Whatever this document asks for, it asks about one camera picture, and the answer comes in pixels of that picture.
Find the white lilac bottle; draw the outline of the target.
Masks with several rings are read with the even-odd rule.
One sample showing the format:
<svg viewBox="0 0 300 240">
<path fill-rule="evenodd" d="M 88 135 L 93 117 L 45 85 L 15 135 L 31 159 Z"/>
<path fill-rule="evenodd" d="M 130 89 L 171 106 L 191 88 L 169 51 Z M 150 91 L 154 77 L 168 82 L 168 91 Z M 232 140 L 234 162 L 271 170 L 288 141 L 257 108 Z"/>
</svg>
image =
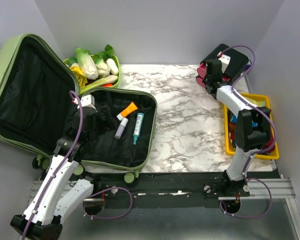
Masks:
<svg viewBox="0 0 300 240">
<path fill-rule="evenodd" d="M 119 140 L 121 138 L 121 136 L 122 136 L 122 134 L 123 134 L 123 132 L 124 132 L 126 126 L 127 126 L 128 121 L 129 120 L 127 118 L 123 118 L 120 121 L 120 124 L 119 124 L 119 126 L 117 128 L 117 131 L 116 131 L 115 135 L 114 135 L 115 139 Z"/>
</svg>

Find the black case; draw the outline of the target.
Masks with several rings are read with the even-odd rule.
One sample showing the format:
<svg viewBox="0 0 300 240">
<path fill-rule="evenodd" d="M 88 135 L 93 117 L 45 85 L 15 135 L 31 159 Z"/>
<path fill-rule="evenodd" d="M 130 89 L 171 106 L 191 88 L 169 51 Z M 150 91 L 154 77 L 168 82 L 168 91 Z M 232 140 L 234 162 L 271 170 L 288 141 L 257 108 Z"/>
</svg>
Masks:
<svg viewBox="0 0 300 240">
<path fill-rule="evenodd" d="M 211 59 L 218 59 L 217 54 L 219 52 L 223 52 L 226 50 L 229 46 L 226 44 L 219 44 L 212 52 L 210 52 L 199 64 L 199 67 L 197 68 L 197 76 L 196 76 L 196 82 L 202 86 L 205 87 L 204 84 L 204 77 L 206 75 L 206 61 Z M 235 50 L 230 49 L 227 50 L 225 55 L 231 57 L 230 63 L 225 70 L 225 73 L 222 73 L 222 80 L 225 82 L 232 83 L 235 79 L 237 79 L 241 73 L 245 70 L 245 67 L 249 61 L 249 58 Z"/>
</svg>

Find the yellow blue towel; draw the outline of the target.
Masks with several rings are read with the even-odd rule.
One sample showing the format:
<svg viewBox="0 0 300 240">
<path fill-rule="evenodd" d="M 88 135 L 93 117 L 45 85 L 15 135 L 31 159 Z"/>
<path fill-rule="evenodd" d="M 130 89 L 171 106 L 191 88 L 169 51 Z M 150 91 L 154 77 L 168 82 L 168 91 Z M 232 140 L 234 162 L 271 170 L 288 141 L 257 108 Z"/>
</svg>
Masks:
<svg viewBox="0 0 300 240">
<path fill-rule="evenodd" d="M 258 107 L 265 107 L 266 106 L 266 102 L 265 101 L 259 101 L 259 99 L 261 99 L 260 97 L 257 97 L 257 98 L 253 97 L 253 98 L 251 98 L 250 96 L 252 96 L 252 95 L 248 94 L 247 96 L 244 96 L 244 98 L 247 101 L 249 101 L 249 102 L 257 105 Z M 237 117 L 229 109 L 227 110 L 227 114 L 228 114 L 229 125 L 231 125 L 231 124 L 235 125 L 237 123 Z"/>
</svg>

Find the green hard-shell suitcase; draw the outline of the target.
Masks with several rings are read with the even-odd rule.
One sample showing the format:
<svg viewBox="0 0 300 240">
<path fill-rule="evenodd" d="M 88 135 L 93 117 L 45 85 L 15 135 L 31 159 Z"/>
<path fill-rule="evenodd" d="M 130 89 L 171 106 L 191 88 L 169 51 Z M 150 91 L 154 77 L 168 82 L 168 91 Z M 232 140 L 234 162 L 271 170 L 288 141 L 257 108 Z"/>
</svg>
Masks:
<svg viewBox="0 0 300 240">
<path fill-rule="evenodd" d="M 46 170 L 57 141 L 73 125 L 77 108 L 70 91 L 81 96 L 78 81 L 50 46 L 38 35 L 25 33 L 6 40 L 0 49 L 0 140 L 36 153 L 32 166 Z M 120 139 L 114 131 L 93 138 L 82 156 L 85 164 L 124 171 L 146 165 L 156 126 L 157 101 L 135 90 L 94 87 L 89 90 L 98 110 L 106 108 L 111 122 L 134 103 L 144 114 L 140 136 L 133 140 L 137 113 L 128 115 Z"/>
</svg>

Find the yellow plastic tray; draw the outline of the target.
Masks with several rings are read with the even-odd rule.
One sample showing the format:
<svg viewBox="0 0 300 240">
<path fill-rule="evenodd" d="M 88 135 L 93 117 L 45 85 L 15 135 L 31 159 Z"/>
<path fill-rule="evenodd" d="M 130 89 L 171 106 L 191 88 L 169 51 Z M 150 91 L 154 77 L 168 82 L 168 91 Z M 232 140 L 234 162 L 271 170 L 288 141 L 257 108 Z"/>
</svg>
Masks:
<svg viewBox="0 0 300 240">
<path fill-rule="evenodd" d="M 246 99 L 249 99 L 250 102 L 264 102 L 264 105 L 268 108 L 271 109 L 271 104 L 270 100 L 266 95 L 261 95 L 261 94 L 252 94 L 252 93 L 246 93 L 246 92 L 240 92 L 240 94 L 245 97 Z M 232 145 L 233 138 L 231 138 L 231 135 L 234 135 L 234 131 L 231 130 L 230 128 L 230 116 L 231 116 L 231 111 L 223 105 L 223 116 L 224 116 L 224 136 L 225 136 L 225 152 L 229 156 L 233 156 L 235 154 L 235 148 Z M 267 152 L 267 154 L 257 154 L 255 156 L 256 159 L 260 160 L 278 160 L 280 157 L 279 153 L 279 147 L 278 144 L 275 143 L 274 147 L 272 148 L 273 150 L 270 152 Z"/>
</svg>

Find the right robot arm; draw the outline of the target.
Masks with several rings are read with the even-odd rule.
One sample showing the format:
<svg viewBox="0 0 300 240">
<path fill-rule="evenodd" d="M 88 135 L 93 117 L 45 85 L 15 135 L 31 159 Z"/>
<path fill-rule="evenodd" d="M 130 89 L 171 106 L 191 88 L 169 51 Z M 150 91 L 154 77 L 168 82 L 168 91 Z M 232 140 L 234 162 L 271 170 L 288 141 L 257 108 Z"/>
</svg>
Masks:
<svg viewBox="0 0 300 240">
<path fill-rule="evenodd" d="M 223 81 L 222 62 L 208 59 L 203 83 L 208 94 L 223 103 L 237 118 L 234 131 L 235 153 L 222 175 L 220 191 L 231 196 L 246 184 L 246 173 L 251 161 L 271 140 L 270 109 L 247 101 L 239 92 Z"/>
</svg>

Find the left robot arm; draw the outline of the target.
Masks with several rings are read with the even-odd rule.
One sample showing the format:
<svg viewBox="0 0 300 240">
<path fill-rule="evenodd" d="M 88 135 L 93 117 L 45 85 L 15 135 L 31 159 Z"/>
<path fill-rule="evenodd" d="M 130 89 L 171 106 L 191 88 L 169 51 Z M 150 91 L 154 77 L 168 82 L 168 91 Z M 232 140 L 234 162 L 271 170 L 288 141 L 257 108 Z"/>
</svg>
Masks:
<svg viewBox="0 0 300 240">
<path fill-rule="evenodd" d="M 69 133 L 61 137 L 53 152 L 49 170 L 37 194 L 23 214 L 15 215 L 10 225 L 29 240 L 57 240 L 63 223 L 87 197 L 97 197 L 101 185 L 85 172 L 65 195 L 62 192 L 90 148 L 91 142 L 116 127 L 107 106 L 92 104 L 78 107 Z"/>
</svg>

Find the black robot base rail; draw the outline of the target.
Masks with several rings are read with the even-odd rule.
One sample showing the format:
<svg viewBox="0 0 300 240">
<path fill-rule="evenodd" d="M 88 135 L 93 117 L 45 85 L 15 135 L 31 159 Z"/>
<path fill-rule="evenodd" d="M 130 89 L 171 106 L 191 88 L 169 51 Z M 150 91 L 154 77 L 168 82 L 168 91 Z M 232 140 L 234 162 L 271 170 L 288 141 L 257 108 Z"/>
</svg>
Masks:
<svg viewBox="0 0 300 240">
<path fill-rule="evenodd" d="M 219 198 L 239 201 L 250 193 L 241 188 L 226 194 L 221 190 L 224 172 L 179 173 L 90 173 L 94 196 L 88 205 L 103 204 L 107 209 L 217 208 Z"/>
</svg>

